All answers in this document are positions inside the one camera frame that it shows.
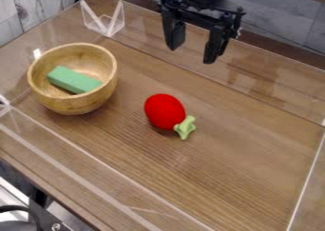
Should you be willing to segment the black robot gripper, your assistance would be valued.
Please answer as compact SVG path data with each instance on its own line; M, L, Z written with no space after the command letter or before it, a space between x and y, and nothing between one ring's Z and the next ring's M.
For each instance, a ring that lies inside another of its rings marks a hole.
M243 7L229 0L160 0L160 11L164 42L171 50L186 41L184 22L200 27L213 22L226 27L213 26L210 30L203 63L213 64L225 52L230 37L239 37Z

